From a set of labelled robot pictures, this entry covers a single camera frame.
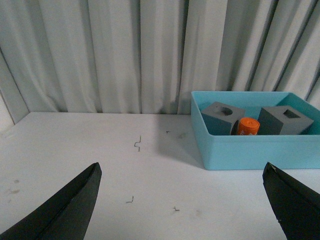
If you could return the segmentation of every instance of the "curtain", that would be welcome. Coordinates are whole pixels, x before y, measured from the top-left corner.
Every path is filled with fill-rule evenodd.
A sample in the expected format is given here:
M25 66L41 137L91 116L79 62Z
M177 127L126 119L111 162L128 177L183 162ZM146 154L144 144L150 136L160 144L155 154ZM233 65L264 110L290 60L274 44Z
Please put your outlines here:
M189 114L191 91L289 91L320 108L318 0L2 0L0 19L15 123Z

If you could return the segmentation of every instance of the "cube with square hole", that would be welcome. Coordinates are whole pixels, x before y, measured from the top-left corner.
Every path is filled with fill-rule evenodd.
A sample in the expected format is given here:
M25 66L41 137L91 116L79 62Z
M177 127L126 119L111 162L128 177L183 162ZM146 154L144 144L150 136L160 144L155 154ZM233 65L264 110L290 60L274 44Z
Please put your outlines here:
M203 109L201 115L211 135L235 135L245 110L215 101Z
M300 135L314 122L291 106L262 107L258 121L258 135Z

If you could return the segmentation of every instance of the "orange cup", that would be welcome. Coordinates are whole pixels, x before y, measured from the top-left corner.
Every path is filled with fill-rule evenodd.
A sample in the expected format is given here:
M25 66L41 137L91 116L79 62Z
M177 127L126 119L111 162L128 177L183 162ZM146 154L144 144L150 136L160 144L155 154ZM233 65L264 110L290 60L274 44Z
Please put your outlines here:
M251 117L240 119L237 135L257 135L260 123Z

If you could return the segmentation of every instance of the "blue plastic bin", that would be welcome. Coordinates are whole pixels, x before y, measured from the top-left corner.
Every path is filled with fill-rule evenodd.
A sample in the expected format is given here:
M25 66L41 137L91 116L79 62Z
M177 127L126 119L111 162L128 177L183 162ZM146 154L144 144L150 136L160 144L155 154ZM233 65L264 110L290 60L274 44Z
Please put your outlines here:
M261 107L289 105L314 120L305 135L211 135L201 111L214 102L245 109L258 119ZM191 121L207 170L320 168L320 111L291 92L193 91Z

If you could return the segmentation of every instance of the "black mark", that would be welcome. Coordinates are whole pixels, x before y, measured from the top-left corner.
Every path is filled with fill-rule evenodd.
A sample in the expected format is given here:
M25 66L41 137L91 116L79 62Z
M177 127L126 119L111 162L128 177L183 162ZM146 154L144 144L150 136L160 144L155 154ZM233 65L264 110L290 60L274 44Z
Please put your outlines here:
M132 200L131 201L126 201L126 204L132 204L134 202L134 196L132 196Z
M139 144L139 143L141 143L141 135L140 135L140 140L139 140L139 141L136 141L136 142L134 143L134 147L135 147L135 148L138 148L138 152L140 152L140 147L137 146L136 144Z

